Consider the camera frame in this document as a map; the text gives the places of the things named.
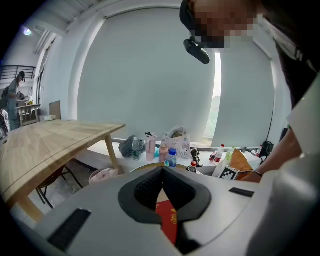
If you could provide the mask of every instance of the staircase railing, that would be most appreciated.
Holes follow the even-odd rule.
[[[3,65],[0,66],[0,80],[2,79],[15,79],[17,75],[23,71],[25,79],[35,78],[36,67],[35,66],[23,66],[23,65]]]

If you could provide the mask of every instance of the floor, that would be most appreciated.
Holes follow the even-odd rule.
[[[73,161],[70,161],[67,166],[71,169],[83,187],[89,185],[88,180],[90,175],[93,173],[92,171],[89,172],[89,169],[80,166]],[[81,189],[69,173],[64,175],[64,177],[66,180],[64,180],[62,177],[59,177],[47,188],[46,197],[53,207],[63,203],[67,198],[71,197]],[[44,214],[47,214],[49,211],[51,211],[51,208],[47,204],[43,204],[35,190],[29,195],[29,198]],[[15,204],[10,213],[14,218],[24,222],[30,228],[33,229],[36,226],[36,222],[31,219],[19,207],[19,205]]]

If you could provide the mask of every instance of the ceiling light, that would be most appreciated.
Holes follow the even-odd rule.
[[[31,30],[26,28],[23,33],[26,35],[26,36],[30,36],[32,34]]]

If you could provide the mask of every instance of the wooden table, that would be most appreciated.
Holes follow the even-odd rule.
[[[9,209],[18,203],[39,221],[43,213],[28,195],[78,152],[101,140],[105,140],[112,164],[118,169],[110,134],[124,126],[55,120],[13,130],[0,148],[0,192],[4,202]]]
[[[41,106],[41,104],[34,104],[34,105],[19,106],[19,107],[15,108],[20,115],[20,127],[40,122],[40,119],[38,116],[38,111],[37,111],[37,109],[39,109],[40,106]],[[35,120],[31,120],[31,112],[33,110],[35,112]],[[27,121],[27,114],[30,114],[29,121]]]

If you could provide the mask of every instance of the roller blind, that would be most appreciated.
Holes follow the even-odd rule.
[[[189,38],[178,9],[131,11],[109,18],[88,52],[81,74],[77,119],[124,123],[112,134],[158,137],[185,126],[199,142],[214,89],[214,54],[204,65],[183,45]]]
[[[267,138],[273,114],[271,60],[252,41],[220,51],[222,85],[212,147],[256,147]]]

